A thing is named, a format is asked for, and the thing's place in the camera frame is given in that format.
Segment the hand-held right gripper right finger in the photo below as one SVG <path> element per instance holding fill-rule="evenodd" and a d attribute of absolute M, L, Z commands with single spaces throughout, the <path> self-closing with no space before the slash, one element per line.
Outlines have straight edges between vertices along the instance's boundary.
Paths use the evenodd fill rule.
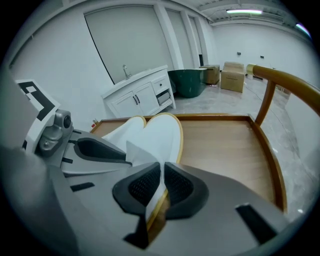
<path fill-rule="evenodd" d="M 233 256 L 253 250 L 290 224 L 274 204 L 242 183 L 195 167 L 167 162 L 170 207 L 149 245 L 160 256 Z"/>

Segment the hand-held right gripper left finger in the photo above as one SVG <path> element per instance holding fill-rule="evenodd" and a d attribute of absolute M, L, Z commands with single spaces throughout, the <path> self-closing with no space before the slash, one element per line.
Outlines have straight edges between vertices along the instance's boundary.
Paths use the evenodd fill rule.
<path fill-rule="evenodd" d="M 72 177 L 53 167 L 52 224 L 58 248 L 75 256 L 160 256 L 147 250 L 146 207 L 131 194 L 137 183 L 148 200 L 159 183 L 143 179 L 159 176 L 157 162 Z"/>

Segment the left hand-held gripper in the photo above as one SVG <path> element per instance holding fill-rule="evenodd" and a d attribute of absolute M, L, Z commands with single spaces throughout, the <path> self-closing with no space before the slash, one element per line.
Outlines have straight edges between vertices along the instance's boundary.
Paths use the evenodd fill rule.
<path fill-rule="evenodd" d="M 34 79 L 15 82 L 38 111 L 22 144 L 26 152 L 37 155 L 48 165 L 61 167 L 67 177 L 132 167 L 132 163 L 126 161 L 125 152 L 103 139 L 69 140 L 74 130 L 71 113 L 60 109 L 61 104 Z"/>

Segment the white slipper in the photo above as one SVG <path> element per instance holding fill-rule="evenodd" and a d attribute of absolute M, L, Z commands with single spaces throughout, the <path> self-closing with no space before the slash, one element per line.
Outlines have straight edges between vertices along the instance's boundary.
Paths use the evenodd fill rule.
<path fill-rule="evenodd" d="M 145 221 L 148 230 L 168 194 L 165 186 L 165 163 L 179 163 L 183 147 L 184 134 L 181 122 L 171 113 L 153 116 L 141 131 L 129 137 L 126 142 L 126 160 L 133 166 L 153 162 L 160 164 L 159 185 L 146 206 Z"/>
<path fill-rule="evenodd" d="M 126 153 L 127 141 L 141 132 L 145 128 L 146 124 L 147 121 L 143 116 L 133 116 L 124 124 L 104 135 L 102 138 Z"/>

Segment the wooden serving cart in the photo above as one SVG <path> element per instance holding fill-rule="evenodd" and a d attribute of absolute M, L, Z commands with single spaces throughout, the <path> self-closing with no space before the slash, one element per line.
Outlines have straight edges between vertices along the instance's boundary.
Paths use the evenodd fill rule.
<path fill-rule="evenodd" d="M 289 73 L 248 66 L 267 80 L 264 98 L 256 118 L 229 113 L 178 114 L 183 129 L 180 161 L 233 178 L 286 212 L 287 194 L 276 154 L 262 130 L 276 86 L 281 86 L 306 103 L 320 117 L 320 89 Z"/>

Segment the white sink cabinet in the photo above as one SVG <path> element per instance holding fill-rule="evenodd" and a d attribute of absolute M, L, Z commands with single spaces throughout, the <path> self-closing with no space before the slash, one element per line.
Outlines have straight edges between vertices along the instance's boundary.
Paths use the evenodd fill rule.
<path fill-rule="evenodd" d="M 169 106 L 176 108 L 167 65 L 122 80 L 101 97 L 116 118 L 154 116 Z"/>

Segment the dark green bathtub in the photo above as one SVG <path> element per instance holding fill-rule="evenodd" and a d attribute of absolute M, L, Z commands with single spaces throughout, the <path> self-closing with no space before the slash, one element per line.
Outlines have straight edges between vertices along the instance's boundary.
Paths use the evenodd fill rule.
<path fill-rule="evenodd" d="M 198 97 L 206 88 L 206 68 L 168 71 L 171 85 L 184 98 Z"/>

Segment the wide grey roller blind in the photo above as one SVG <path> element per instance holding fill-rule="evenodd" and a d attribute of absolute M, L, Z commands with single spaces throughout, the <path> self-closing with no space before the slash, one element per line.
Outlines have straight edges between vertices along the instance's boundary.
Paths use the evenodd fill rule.
<path fill-rule="evenodd" d="M 123 65 L 132 74 L 166 65 L 170 51 L 153 7 L 124 6 L 85 16 L 99 55 L 114 83 L 124 80 Z"/>

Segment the tall cardboard box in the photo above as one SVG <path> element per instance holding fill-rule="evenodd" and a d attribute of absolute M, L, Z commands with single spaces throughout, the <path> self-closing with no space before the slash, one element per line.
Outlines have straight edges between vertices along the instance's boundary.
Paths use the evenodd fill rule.
<path fill-rule="evenodd" d="M 242 63 L 226 61 L 221 71 L 220 88 L 242 93 L 245 83 L 245 67 Z"/>

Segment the brown cardboard box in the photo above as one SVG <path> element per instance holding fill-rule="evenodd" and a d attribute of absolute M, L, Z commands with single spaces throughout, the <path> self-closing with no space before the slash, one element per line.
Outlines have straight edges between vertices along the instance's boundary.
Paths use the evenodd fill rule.
<path fill-rule="evenodd" d="M 204 81 L 208 85 L 216 85 L 220 80 L 220 66 L 218 64 L 203 65 L 199 67 L 204 70 Z"/>

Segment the narrow grey roller blind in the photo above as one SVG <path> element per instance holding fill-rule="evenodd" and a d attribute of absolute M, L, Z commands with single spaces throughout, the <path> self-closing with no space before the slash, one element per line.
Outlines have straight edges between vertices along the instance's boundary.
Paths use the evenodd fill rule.
<path fill-rule="evenodd" d="M 198 29 L 197 29 L 197 26 L 196 26 L 195 18 L 189 16 L 189 20 L 190 20 L 192 31 L 193 31 L 193 34 L 194 34 L 194 38 L 195 38 L 198 54 L 202 55 L 203 52 L 202 52 L 200 37 L 199 37 Z"/>
<path fill-rule="evenodd" d="M 166 11 L 177 39 L 179 51 L 183 62 L 183 67 L 184 69 L 193 69 L 194 63 L 191 52 L 191 46 L 181 14 L 177 11 L 170 9 L 166 9 Z"/>

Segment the long ceiling light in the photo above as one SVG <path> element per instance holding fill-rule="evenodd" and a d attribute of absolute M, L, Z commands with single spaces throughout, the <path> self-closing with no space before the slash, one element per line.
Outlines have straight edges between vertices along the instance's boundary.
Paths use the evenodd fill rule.
<path fill-rule="evenodd" d="M 226 12 L 228 14 L 253 14 L 253 15 L 261 15 L 263 13 L 262 10 L 256 10 L 256 9 L 228 9 Z"/>

